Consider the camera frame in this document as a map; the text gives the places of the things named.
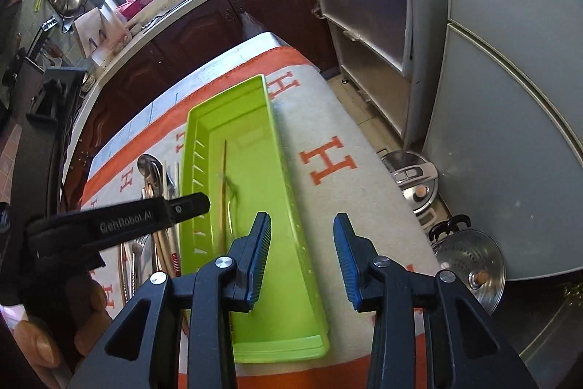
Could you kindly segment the person left hand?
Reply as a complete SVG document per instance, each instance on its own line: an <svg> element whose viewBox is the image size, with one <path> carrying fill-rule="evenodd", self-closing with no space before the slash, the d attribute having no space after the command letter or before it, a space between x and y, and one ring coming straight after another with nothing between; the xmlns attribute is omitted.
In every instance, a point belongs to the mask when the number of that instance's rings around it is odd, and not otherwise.
<svg viewBox="0 0 583 389"><path fill-rule="evenodd" d="M26 302L27 318L13 329L16 346L43 388L60 388L72 371L93 350L111 325L108 294L89 276L58 282L50 289L45 282Z"/></svg>

